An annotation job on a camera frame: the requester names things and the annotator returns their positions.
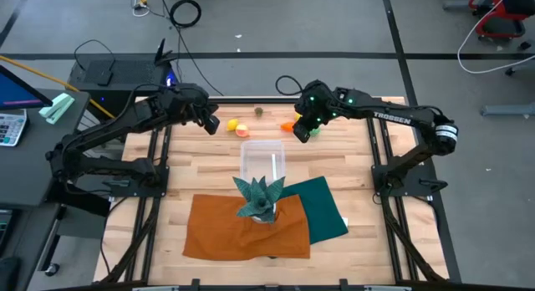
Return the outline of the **dark green cloth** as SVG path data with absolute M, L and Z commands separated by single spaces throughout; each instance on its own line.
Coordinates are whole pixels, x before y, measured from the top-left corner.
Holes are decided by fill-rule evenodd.
M 299 195 L 306 217 L 310 244 L 319 243 L 349 232 L 324 176 L 283 188 L 280 199 Z

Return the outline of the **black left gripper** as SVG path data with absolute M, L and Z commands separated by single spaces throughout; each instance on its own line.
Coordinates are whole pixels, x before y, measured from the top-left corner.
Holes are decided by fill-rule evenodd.
M 214 115 L 217 105 L 209 101 L 209 94 L 196 84 L 166 89 L 160 95 L 160 103 L 170 123 L 205 123 L 204 129 L 215 135 L 220 120 Z

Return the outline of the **computer monitor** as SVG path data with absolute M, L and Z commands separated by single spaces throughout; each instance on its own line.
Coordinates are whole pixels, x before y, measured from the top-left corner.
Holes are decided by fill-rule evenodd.
M 0 110 L 50 107 L 51 99 L 0 65 Z

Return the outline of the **black wifi antenna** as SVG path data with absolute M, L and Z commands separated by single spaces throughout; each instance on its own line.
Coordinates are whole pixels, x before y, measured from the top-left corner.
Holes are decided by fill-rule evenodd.
M 158 49 L 155 54 L 154 64 L 155 66 L 163 66 L 164 64 L 170 63 L 171 61 L 174 61 L 177 59 L 177 57 L 172 57 L 172 51 L 164 51 L 166 39 L 163 38 L 160 41 L 160 44 L 158 46 Z

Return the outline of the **white plant pot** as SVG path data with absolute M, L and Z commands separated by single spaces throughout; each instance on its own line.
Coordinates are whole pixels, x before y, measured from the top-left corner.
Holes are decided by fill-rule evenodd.
M 275 222 L 277 211 L 277 204 L 274 203 L 273 207 L 270 210 L 266 210 L 263 214 L 259 216 L 251 216 L 251 219 L 260 224 L 271 224 Z

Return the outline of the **clear plastic tupperware container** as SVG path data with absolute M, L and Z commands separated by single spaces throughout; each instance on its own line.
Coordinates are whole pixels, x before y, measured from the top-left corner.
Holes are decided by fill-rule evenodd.
M 251 182 L 265 178 L 269 185 L 286 176 L 285 150 L 280 140 L 247 140 L 241 144 L 240 177 Z

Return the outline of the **orange cloth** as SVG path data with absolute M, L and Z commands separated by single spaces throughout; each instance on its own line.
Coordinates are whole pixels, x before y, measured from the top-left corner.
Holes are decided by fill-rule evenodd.
M 298 195 L 277 202 L 273 223 L 238 217 L 244 204 L 242 197 L 195 195 L 183 254 L 215 261 L 310 257 L 308 219 Z

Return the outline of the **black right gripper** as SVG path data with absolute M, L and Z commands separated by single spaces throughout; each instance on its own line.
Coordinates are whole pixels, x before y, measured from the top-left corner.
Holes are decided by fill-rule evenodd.
M 293 133 L 302 143 L 308 142 L 311 130 L 327 125 L 339 116 L 332 90 L 320 80 L 305 86 L 294 109 L 301 117 L 293 125 Z

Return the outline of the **red and black chair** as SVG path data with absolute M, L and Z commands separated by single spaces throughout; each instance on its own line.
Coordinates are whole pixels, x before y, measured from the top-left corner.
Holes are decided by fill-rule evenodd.
M 472 14 L 479 16 L 479 38 L 520 38 L 526 29 L 523 22 L 535 16 L 535 0 L 469 0 Z

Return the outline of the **grey desk calculator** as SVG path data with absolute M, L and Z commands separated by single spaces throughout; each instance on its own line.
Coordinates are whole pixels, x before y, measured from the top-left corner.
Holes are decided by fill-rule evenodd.
M 28 122 L 26 109 L 0 110 L 0 146 L 17 146 Z

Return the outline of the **green snake plant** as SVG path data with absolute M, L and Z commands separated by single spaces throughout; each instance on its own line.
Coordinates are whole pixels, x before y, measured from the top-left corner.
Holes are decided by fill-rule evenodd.
M 265 176 L 259 181 L 253 178 L 251 183 L 238 177 L 233 177 L 233 181 L 246 200 L 246 204 L 238 210 L 237 216 L 251 217 L 263 214 L 266 210 L 270 210 L 274 203 L 277 203 L 283 192 L 285 176 L 269 185 L 266 183 Z

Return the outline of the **mint green stapler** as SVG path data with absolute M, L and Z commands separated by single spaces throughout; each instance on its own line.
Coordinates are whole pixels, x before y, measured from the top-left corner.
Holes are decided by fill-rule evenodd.
M 73 102 L 75 102 L 74 97 L 70 94 L 62 93 L 52 100 L 52 106 L 43 107 L 38 113 L 49 124 L 54 125 L 69 109 Z

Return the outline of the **black computer tower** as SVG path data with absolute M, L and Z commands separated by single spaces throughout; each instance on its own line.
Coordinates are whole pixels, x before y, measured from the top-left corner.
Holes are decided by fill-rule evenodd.
M 103 109 L 90 106 L 89 110 L 101 120 L 117 116 L 125 107 L 130 91 L 137 96 L 150 96 L 160 85 L 178 82 L 171 63 L 155 66 L 155 56 L 91 54 L 79 57 L 71 69 L 68 83 L 90 95 Z M 110 70 L 113 77 L 108 86 L 96 84 L 101 72 Z

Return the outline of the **black aluminium table frame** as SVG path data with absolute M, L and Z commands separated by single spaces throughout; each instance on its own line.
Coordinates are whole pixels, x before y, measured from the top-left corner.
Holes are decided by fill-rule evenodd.
M 193 279 L 199 291 L 318 291 L 395 281 L 383 212 L 373 195 L 371 167 L 388 152 L 406 153 L 416 145 L 415 130 L 396 123 L 333 120 L 307 143 L 282 131 L 294 117 L 293 100 L 282 97 L 219 98 L 221 122 L 238 119 L 251 140 L 280 140 L 288 184 L 324 176 L 337 208 L 349 219 L 349 232 L 314 244 L 308 259 L 254 258 L 215 262 L 185 257 L 186 223 L 196 194 L 234 196 L 242 139 L 225 127 L 215 135 L 189 124 L 161 135 L 169 145 L 169 188 L 160 203 L 149 262 L 151 285 L 187 291 Z M 263 108 L 261 117 L 255 115 Z

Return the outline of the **dark grey desk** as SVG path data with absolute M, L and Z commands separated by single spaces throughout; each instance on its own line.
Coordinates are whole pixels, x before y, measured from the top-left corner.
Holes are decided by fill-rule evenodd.
M 53 177 L 45 153 L 77 129 L 89 102 L 86 93 L 69 95 L 74 102 L 55 124 L 29 109 L 22 139 L 15 147 L 0 146 L 0 209 L 37 207 L 46 200 Z

